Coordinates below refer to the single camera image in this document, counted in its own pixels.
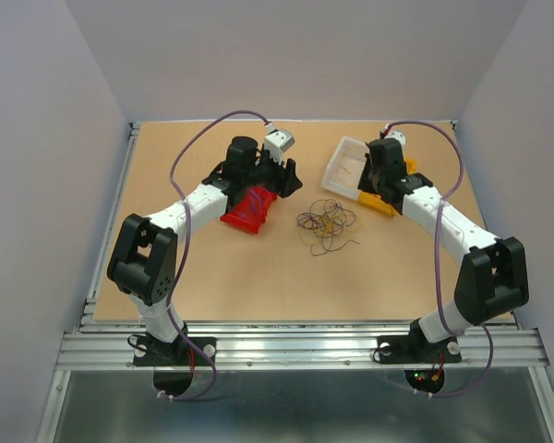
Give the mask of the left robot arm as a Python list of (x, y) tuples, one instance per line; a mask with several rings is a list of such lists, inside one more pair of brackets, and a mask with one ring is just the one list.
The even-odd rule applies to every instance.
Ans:
[(144, 336), (130, 343), (141, 357), (175, 364), (186, 356), (187, 326), (170, 300), (180, 271), (178, 252), (187, 250), (191, 234), (234, 209), (251, 188), (262, 186), (280, 198), (300, 189), (295, 161), (283, 156), (294, 143), (284, 129), (271, 131), (261, 143), (235, 137), (225, 159), (186, 197), (146, 217), (132, 213), (123, 220), (106, 275), (146, 325)]

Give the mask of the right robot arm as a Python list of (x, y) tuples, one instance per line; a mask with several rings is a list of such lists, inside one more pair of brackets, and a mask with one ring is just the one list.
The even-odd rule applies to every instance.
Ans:
[(408, 333), (380, 340), (377, 361), (425, 363), (446, 352), (456, 335), (528, 303), (523, 244), (476, 225), (423, 174), (409, 173), (399, 141), (381, 138), (367, 144), (358, 186), (430, 233), (434, 250), (446, 250), (460, 267), (452, 301), (414, 320)]

